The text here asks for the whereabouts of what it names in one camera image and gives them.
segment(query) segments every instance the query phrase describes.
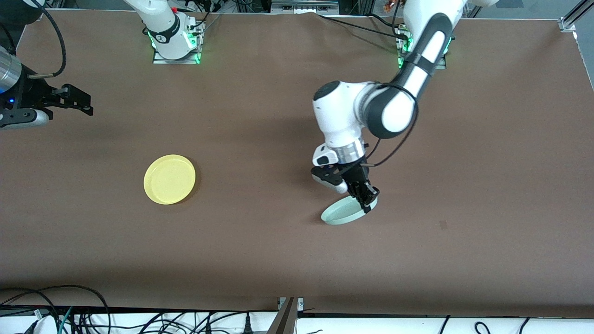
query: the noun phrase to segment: black cable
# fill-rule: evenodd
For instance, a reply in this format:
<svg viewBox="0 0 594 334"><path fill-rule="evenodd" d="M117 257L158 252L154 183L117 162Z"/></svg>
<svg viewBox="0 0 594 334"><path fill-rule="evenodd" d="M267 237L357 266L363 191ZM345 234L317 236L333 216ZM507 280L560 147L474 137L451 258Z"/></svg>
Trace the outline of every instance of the black cable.
<svg viewBox="0 0 594 334"><path fill-rule="evenodd" d="M146 332L143 332L144 334L148 334L148 333L159 333L159 334L174 334L172 332L166 332L164 330L148 330Z"/></svg>
<svg viewBox="0 0 594 334"><path fill-rule="evenodd" d="M489 327L487 327L484 322L475 322L475 332L476 332L476 334L484 334L484 333L482 333L479 330L479 325L480 324L486 329L486 334L491 334L491 331L489 330Z"/></svg>
<svg viewBox="0 0 594 334"><path fill-rule="evenodd" d="M19 312L13 312L13 313L6 313L6 314L0 314L0 317L10 317L10 316L16 316L18 314L23 314L23 313L31 313L34 312L34 310L24 310L24 311L19 311Z"/></svg>
<svg viewBox="0 0 594 334"><path fill-rule="evenodd" d="M208 17L209 14L210 14L210 12L206 12L206 15L204 16L204 18L202 20L200 20L200 22L198 22L198 24L190 26L189 28L194 29L194 28L198 27L200 24L203 24L203 22L206 21L206 18Z"/></svg>
<svg viewBox="0 0 594 334"><path fill-rule="evenodd" d="M381 142L381 139L378 138L378 140L375 142L375 146L371 150L371 153L367 157L365 157L366 159L369 159L369 157L375 153L375 150L377 150L377 148L380 146L380 142Z"/></svg>
<svg viewBox="0 0 594 334"><path fill-rule="evenodd" d="M182 327L180 327L180 324L179 324L179 323L175 322L175 320L178 320L178 319L179 319L179 318L181 318L181 317L182 317L184 314L186 314L186 313L185 313L185 312L184 312L184 313L180 313L180 314L179 314L179 315L177 315L175 318L173 318L173 320L167 320L167 319L164 319L164 320L163 320L163 317L161 317L161 321L163 322L163 324L161 325L161 330L166 330L166 329L167 329L167 327L169 327L169 326L174 326L174 327L176 327L176 328L178 328L178 329L181 329L181 330L183 330L183 331L184 331L184 333L186 333L186 334L187 334L186 330L185 330L185 329L183 329ZM189 327L187 327L187 326L185 326L185 325L182 325L182 326L183 326L183 327L186 327L186 328L187 328L187 329L189 329L189 330L192 330L191 328L189 328Z"/></svg>
<svg viewBox="0 0 594 334"><path fill-rule="evenodd" d="M382 22L382 23L383 23L385 26L388 26L388 27L391 27L391 26L392 26L392 25L391 25L391 24L390 24L388 21L384 20L384 19L383 19L383 18L381 18L379 15L375 15L375 14L374 14L374 13L372 13L372 12L371 12L371 13L369 13L369 14L365 14L365 16L367 16L367 17L375 17L375 18L376 18L376 19L378 19L380 22Z"/></svg>
<svg viewBox="0 0 594 334"><path fill-rule="evenodd" d="M58 35L58 39L60 40L60 48L62 49L62 65L60 69L54 73L52 73L51 77L57 77L62 72L64 72L64 68L66 68L66 45L64 44L64 38L62 38L62 33L60 32L60 28L56 24L56 21L53 20L53 17L48 13L48 11L39 4L37 0L31 0L41 11L48 17L49 22L52 24L53 29L56 30L56 34Z"/></svg>
<svg viewBox="0 0 594 334"><path fill-rule="evenodd" d="M238 314L244 314L244 313L254 313L254 312L270 312L270 310L249 310L249 311L239 311L239 312L233 312L233 313L225 314L224 316L222 316L222 317L219 317L219 318L216 318L216 319L214 319L214 320L212 320L212 321L210 321L210 320L209 320L209 321L210 321L210 324L213 324L213 323L215 323L215 322L217 322L217 321L219 321L219 320L222 320L222 319L225 319L225 318L228 318L228 317L232 317L232 316L236 316L236 315L238 315ZM196 330L198 329L198 327L200 327L200 325L202 325L202 324L203 324L203 323L204 323L204 322L205 322L207 319L208 319L208 318L204 318L202 321L200 321L200 322L199 322L199 323L196 325L196 327L195 327L195 328L192 330L192 332L190 332L189 334L199 334L199 333L201 333L202 331L204 331L204 330L206 329L206 327L204 327L204 328L202 328L201 330L199 330L198 332L196 332Z"/></svg>
<svg viewBox="0 0 594 334"><path fill-rule="evenodd" d="M398 8L400 8L400 0L396 0L396 7L394 8L394 14L392 14L392 33L393 34L396 34L396 13L398 12Z"/></svg>
<svg viewBox="0 0 594 334"><path fill-rule="evenodd" d="M157 320L158 317L164 315L164 313L157 313L156 316L152 317L151 320L149 320L146 324L143 325L143 328L140 330L140 332L138 332L138 334L143 334L144 331L149 328L150 324L152 324L155 320Z"/></svg>
<svg viewBox="0 0 594 334"><path fill-rule="evenodd" d="M326 20L334 21L334 22L337 22L337 23L345 24L347 26L351 26L351 27L355 27L355 28L359 28L359 29L363 29L363 30L367 30L367 31L371 31L372 33L376 33L376 34L380 34L380 35L384 35L384 36L390 36L390 37L396 37L396 38L398 38L394 34L388 34L388 33L385 33L383 31L377 31L377 30L366 28L366 27L357 26L356 24L352 24L352 23L340 21L340 20L337 20L337 19L334 19L334 18L331 18L331 17L326 17L326 16L322 16L322 15L319 15L319 16L322 17L322 18L325 18Z"/></svg>
<svg viewBox="0 0 594 334"><path fill-rule="evenodd" d="M445 321L444 321L444 323L441 325L441 329L440 329L440 332L439 332L439 334L444 334L444 329L446 329L446 324L447 324L447 321L448 321L449 319L450 319L450 316L447 316L447 317L445 317Z"/></svg>
<svg viewBox="0 0 594 334"><path fill-rule="evenodd" d="M41 289L37 289L37 290L32 290L32 289L25 289L25 290L30 290L30 292L23 292L23 293L22 293L22 294L20 294L20 295L16 295L16 296L14 296L14 297L12 297L12 298L10 298L10 299L8 299L8 300L4 301L2 304L6 304L6 303L8 303L8 302L10 302L10 301L17 300L17 299L21 298L22 296L26 296L26 295L28 295L28 294L32 294L32 293L37 293L37 294L39 294L39 292L41 292L41 291L45 291L45 290L51 290L51 289L62 289L62 288L76 288L76 289L82 289L82 290L85 290L85 291L91 292L92 294L94 294L95 296L97 296L97 298L99 298L99 300L101 300L101 303L103 304L103 306L104 306L104 308L105 308L105 313L107 314L107 317L108 317L108 325L109 325L109 326L111 326L111 315L110 315L110 313L109 313L109 307L108 307L108 304L107 304L107 302L105 301L105 298L103 297L103 295L102 295L102 294L100 294L100 293L99 293L99 291L97 291L97 290L95 290L95 289L91 289L91 288L89 288L89 287L87 287L87 286L84 286L84 285L65 284L65 285L55 285L55 286L49 286L49 287L47 287L47 288L41 288ZM21 290L22 290L23 288L5 288L5 289L0 289L0 291L3 291L3 290L8 290L8 289L21 289Z"/></svg>
<svg viewBox="0 0 594 334"><path fill-rule="evenodd" d="M28 294L37 294L40 297L42 297L49 305L49 314L53 317L54 322L56 323L56 330L59 330L60 327L60 319L58 317L58 311L56 310L56 306L52 303L52 301L48 298L48 296L46 296L45 294L41 293L41 291L39 290L34 290L34 289L28 289L28 288L2 288L0 289L1 291L10 291L10 290L18 290L18 291L26 291L23 292L19 295L16 295L15 297L12 297L8 300L5 300L4 302L2 302L0 305L4 305L6 303L10 303L11 301L17 300L19 298L21 298L22 296L28 295Z"/></svg>
<svg viewBox="0 0 594 334"><path fill-rule="evenodd" d="M12 36L10 35L10 31L8 31L8 28L6 28L6 26L2 23L0 23L0 28L2 28L2 30L4 30L6 37L8 37L8 43L10 43L10 47L11 47L11 49L9 49L8 52L16 56L17 55L17 45L14 43L14 39L12 39Z"/></svg>
<svg viewBox="0 0 594 334"><path fill-rule="evenodd" d="M408 91L408 89L402 87L402 86L398 86L395 84L391 84L391 83L383 83L381 84L382 86L386 86L386 87L394 87L396 89L399 89L401 92L406 93L408 96L410 96L410 98L413 100L414 104L415 104L415 108L413 110L413 119L410 122L410 126L408 131L406 132L405 136L402 138L402 140L400 141L400 143L396 146L396 148L387 156L385 157L382 161L378 162L378 163L373 163L370 164L368 167L378 167L380 165L382 165L384 162L388 161L394 154L396 154L396 152L402 147L402 145L406 142L406 140L408 139L408 137L410 136L412 130L415 127L416 124L416 120L419 118L419 104L418 101L416 99L416 97L410 92Z"/></svg>
<svg viewBox="0 0 594 334"><path fill-rule="evenodd" d="M518 334L522 334L522 332L524 332L524 326L528 323L528 320L530 320L530 317L528 317L528 318L526 318L526 320L524 320L524 322L520 326L520 332Z"/></svg>

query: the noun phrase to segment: metal frame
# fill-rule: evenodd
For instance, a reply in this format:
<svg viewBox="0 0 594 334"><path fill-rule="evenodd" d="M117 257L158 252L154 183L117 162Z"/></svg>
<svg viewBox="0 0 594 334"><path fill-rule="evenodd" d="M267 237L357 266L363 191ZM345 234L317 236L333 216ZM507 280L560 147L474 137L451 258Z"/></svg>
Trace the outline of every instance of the metal frame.
<svg viewBox="0 0 594 334"><path fill-rule="evenodd" d="M559 19L559 28L562 32L575 31L575 23L594 7L594 0L581 0L567 15Z"/></svg>
<svg viewBox="0 0 594 334"><path fill-rule="evenodd" d="M266 334L294 334L299 311L299 298L287 297Z"/></svg>
<svg viewBox="0 0 594 334"><path fill-rule="evenodd" d="M472 10L470 11L470 13L468 13L468 17L469 18L476 18L476 16L481 12L482 7L481 6L475 6L474 8L472 8Z"/></svg>

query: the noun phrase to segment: white surface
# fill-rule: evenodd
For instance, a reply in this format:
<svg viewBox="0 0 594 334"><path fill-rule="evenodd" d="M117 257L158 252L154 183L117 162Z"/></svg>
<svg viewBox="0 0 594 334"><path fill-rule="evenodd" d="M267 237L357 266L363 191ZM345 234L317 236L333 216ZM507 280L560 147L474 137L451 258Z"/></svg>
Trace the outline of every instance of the white surface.
<svg viewBox="0 0 594 334"><path fill-rule="evenodd" d="M168 313L164 319L173 319L179 313ZM216 313L212 319L216 319L226 313ZM143 314L114 314L113 324L117 326L136 326L146 323L156 313ZM196 321L200 322L207 313L196 313ZM252 329L256 331L267 330L272 324L276 312L251 313ZM35 316L27 317L0 317L0 334L16 334L24 332L33 321ZM194 326L194 314L186 314L179 322ZM316 330L323 330L321 334L437 334L444 318L301 318L297 321L297 334L307 334ZM519 318L452 318L448 321L444 334L476 334L474 324L482 321L492 334L517 334L524 319ZM93 316L94 324L106 324L106 317ZM227 330L230 334L241 334L244 330L245 315L228 317L213 324L212 328ZM149 327L149 330L157 330L159 324ZM99 333L107 333L107 329L97 329ZM140 329L123 330L112 329L113 334L136 334ZM37 325L35 334L55 334L56 327L48 319L44 319ZM530 319L523 334L591 334L594 333L594 320L592 319Z"/></svg>

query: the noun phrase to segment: green led light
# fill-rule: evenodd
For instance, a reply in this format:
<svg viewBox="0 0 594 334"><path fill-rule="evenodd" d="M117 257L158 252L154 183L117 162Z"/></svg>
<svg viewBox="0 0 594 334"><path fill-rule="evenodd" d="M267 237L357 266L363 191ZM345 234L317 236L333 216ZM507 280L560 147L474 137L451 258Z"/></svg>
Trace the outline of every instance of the green led light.
<svg viewBox="0 0 594 334"><path fill-rule="evenodd" d="M445 46L444 54L446 54L446 53L447 53L447 51L448 51L448 48L450 47L450 43L451 43L451 37L450 37L450 41L449 41L449 42L447 42L447 45Z"/></svg>

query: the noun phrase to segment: metal bracket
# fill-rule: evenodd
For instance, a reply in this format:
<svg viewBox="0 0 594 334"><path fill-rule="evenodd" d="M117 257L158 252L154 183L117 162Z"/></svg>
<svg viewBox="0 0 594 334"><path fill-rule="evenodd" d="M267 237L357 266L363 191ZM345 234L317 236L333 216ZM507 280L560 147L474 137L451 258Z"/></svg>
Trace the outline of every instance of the metal bracket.
<svg viewBox="0 0 594 334"><path fill-rule="evenodd" d="M564 33L574 32L575 23L594 8L594 0L580 0L580 2L564 17L559 19L559 29Z"/></svg>
<svg viewBox="0 0 594 334"><path fill-rule="evenodd" d="M576 25L572 24L570 26L565 26L565 18L561 17L559 20L557 20L557 22L559 23L559 29L561 30L562 33L572 33L574 31L576 31Z"/></svg>
<svg viewBox="0 0 594 334"><path fill-rule="evenodd" d="M297 312L299 307L303 308L303 298L279 298L279 305L281 305L281 308L266 334L294 334L295 325L297 324Z"/></svg>
<svg viewBox="0 0 594 334"><path fill-rule="evenodd" d="M285 304L285 301L287 300L287 297L279 297L278 301L277 301L277 306L278 309L280 310L283 305ZM303 298L299 297L297 298L297 310L298 311L303 311Z"/></svg>

